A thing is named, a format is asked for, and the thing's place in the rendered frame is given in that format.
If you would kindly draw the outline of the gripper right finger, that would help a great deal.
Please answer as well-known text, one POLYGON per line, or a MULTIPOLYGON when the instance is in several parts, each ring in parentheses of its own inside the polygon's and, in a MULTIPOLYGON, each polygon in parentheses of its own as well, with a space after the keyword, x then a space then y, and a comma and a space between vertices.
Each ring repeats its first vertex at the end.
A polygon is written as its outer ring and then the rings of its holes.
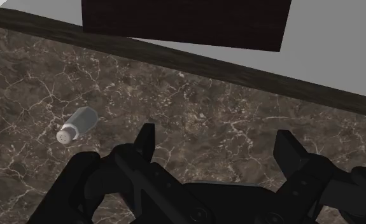
POLYGON ((318 224, 324 206, 348 224, 366 224, 366 167, 346 172, 309 153, 288 130, 278 130, 273 157, 286 181, 257 216, 257 224, 318 224))

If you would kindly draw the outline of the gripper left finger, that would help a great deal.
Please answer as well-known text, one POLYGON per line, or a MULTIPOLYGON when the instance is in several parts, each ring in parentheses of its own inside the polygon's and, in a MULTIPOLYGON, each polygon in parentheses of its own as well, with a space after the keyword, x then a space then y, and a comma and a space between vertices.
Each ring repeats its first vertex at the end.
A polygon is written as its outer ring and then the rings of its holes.
POLYGON ((96 209, 112 193, 133 213, 130 224, 213 224, 210 208, 152 162, 154 151, 155 126, 145 123, 133 143, 115 146, 105 157, 75 154, 27 224, 94 224, 96 209))

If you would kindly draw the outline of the grey salt shaker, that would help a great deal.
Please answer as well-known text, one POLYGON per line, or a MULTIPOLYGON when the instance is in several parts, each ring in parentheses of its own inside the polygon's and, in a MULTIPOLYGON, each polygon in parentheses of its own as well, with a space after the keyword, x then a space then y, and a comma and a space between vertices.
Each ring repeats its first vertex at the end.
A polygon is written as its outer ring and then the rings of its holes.
POLYGON ((69 144, 94 128, 99 120, 97 111, 85 106, 78 108, 56 134, 59 143, 69 144))

